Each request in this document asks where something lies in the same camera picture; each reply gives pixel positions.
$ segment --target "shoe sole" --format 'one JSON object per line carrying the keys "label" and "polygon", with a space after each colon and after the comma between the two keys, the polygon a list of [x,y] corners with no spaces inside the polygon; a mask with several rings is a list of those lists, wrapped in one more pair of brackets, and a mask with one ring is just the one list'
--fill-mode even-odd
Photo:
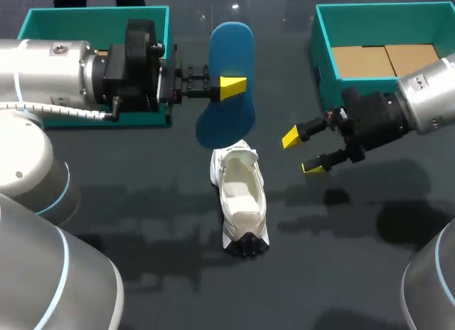
{"label": "shoe sole", "polygon": [[255,257],[269,249],[269,245],[253,233],[245,233],[239,240],[231,241],[225,251],[235,257]]}

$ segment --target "brown cardboard sheet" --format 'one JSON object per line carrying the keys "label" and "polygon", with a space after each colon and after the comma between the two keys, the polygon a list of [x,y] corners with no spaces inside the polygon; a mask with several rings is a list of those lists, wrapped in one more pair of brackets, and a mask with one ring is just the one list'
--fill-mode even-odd
{"label": "brown cardboard sheet", "polygon": [[385,48],[336,47],[332,48],[338,72],[342,78],[393,77],[395,72]]}
{"label": "brown cardboard sheet", "polygon": [[405,76],[438,61],[432,44],[385,46],[397,76]]}

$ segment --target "shoe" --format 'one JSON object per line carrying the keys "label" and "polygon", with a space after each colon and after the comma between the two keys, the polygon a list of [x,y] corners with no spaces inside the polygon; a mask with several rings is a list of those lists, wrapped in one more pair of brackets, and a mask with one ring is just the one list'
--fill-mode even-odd
{"label": "shoe", "polygon": [[269,248],[264,179],[256,150],[244,140],[216,149],[210,180],[220,192],[223,210],[223,248],[233,255],[255,256]]}

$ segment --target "dark floor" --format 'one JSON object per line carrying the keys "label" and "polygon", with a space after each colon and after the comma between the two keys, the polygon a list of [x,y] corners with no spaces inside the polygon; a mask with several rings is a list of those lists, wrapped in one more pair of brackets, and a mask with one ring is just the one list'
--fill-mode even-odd
{"label": "dark floor", "polygon": [[[221,251],[210,152],[193,132],[203,103],[179,107],[167,130],[50,132],[82,187],[80,212],[66,229],[101,235],[124,278],[123,330],[406,329],[402,273],[455,215],[446,174],[455,129],[410,135],[328,176],[302,175],[303,158],[337,145],[329,132],[281,149],[293,123],[319,113],[305,44],[315,3],[332,1],[402,0],[147,0],[171,6],[176,41],[195,63],[206,61],[219,23],[244,21],[255,32],[257,125],[247,141],[266,182],[272,246],[263,257]],[[0,0],[0,37],[16,37],[28,8],[51,4]]]}

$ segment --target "teal bin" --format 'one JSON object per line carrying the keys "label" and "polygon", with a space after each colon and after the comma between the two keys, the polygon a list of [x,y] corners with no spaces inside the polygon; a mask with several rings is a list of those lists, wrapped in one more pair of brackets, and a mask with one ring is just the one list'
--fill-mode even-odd
{"label": "teal bin", "polygon": [[[156,39],[166,47],[164,58],[172,56],[173,38],[168,6],[83,9],[31,9],[18,39],[88,41],[98,50],[109,50],[113,43],[124,43],[127,21],[150,19],[155,23]],[[121,113],[119,121],[95,122],[84,119],[49,117],[45,127],[166,126],[164,108],[157,113]]]}
{"label": "teal bin", "polygon": [[[361,94],[392,93],[401,76],[391,63],[392,73],[388,76],[343,77],[334,48],[387,49],[394,45],[431,46],[436,60],[455,52],[454,5],[451,2],[317,5],[310,56],[323,109],[343,106],[341,91],[350,86],[356,86]],[[388,50],[384,50],[384,54],[393,60]],[[413,63],[412,56],[403,53],[398,60],[407,59],[409,65],[415,66],[422,56],[417,53]]]}

